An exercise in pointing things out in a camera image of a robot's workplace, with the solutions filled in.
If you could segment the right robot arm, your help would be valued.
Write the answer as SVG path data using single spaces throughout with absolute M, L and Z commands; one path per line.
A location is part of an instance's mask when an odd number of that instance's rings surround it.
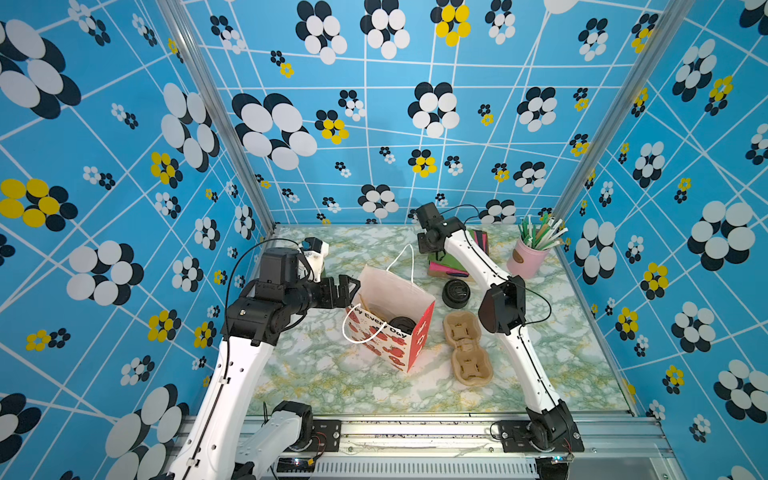
M 479 321 L 499 338 L 511 358 L 530 419 L 531 444 L 543 452 L 574 447 L 575 421 L 548 379 L 528 334 L 525 281 L 494 263 L 470 238 L 464 223 L 456 217 L 444 218 L 435 204 L 420 206 L 416 218 L 422 228 L 417 235 L 419 251 L 443 251 L 454 256 L 481 288 Z

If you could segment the black cup lid stack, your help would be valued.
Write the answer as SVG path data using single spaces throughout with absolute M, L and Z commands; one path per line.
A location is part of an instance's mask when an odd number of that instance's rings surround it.
M 471 298 L 471 289 L 469 285 L 460 279 L 448 280 L 442 290 L 442 300 L 444 304 L 456 310 L 466 307 Z

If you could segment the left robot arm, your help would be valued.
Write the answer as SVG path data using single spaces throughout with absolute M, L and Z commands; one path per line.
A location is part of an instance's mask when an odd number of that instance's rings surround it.
M 359 280 L 323 277 L 324 259 L 300 248 L 266 249 L 259 271 L 225 309 L 216 368 L 187 439 L 166 473 L 168 479 L 257 479 L 289 448 L 320 440 L 311 406 L 284 401 L 246 442 L 240 440 L 256 383 L 292 316 L 312 309 L 345 310 Z

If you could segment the pink straw holder cup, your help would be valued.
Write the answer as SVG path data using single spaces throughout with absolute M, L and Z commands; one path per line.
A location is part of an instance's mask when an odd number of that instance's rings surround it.
M 547 255 L 547 250 L 533 249 L 518 239 L 507 262 L 507 270 L 511 276 L 530 280 L 537 275 Z

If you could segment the red white paper bag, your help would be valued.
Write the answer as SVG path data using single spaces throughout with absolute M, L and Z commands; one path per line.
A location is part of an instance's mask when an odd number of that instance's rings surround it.
M 409 372 L 428 339 L 436 298 L 415 282 L 413 247 L 407 245 L 401 252 L 410 254 L 406 278 L 393 273 L 391 266 L 363 268 L 359 277 L 361 287 L 342 322 L 342 335 L 347 342 L 367 348 L 397 370 Z M 358 294 L 364 297 L 366 312 L 360 310 Z M 399 316 L 416 322 L 412 335 L 389 325 Z

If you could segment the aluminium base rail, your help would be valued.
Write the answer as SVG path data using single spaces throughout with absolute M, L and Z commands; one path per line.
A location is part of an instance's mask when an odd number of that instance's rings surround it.
M 627 413 L 578 414 L 563 437 L 522 414 L 350 416 L 290 406 L 268 420 L 196 418 L 169 467 L 173 479 L 271 479 L 305 468 L 312 479 L 537 478 L 546 463 L 656 465 L 671 448 L 659 421 Z

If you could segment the colourful napkin stack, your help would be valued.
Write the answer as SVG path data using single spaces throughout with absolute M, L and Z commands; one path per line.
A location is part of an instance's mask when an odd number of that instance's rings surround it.
M 488 234 L 483 230 L 469 230 L 471 238 L 481 248 L 481 250 L 489 253 L 489 240 Z M 428 254 L 428 267 L 427 274 L 432 277 L 438 278 L 460 278 L 465 279 L 469 277 L 469 273 L 464 269 L 462 264 L 452 255 L 447 253 L 432 252 Z

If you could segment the brown pulp cup carrier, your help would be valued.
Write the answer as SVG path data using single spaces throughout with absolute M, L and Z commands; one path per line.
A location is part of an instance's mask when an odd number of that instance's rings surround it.
M 456 311 L 443 320 L 446 342 L 453 348 L 451 367 L 458 382 L 468 387 L 483 387 L 493 379 L 487 351 L 481 347 L 482 328 L 477 316 Z

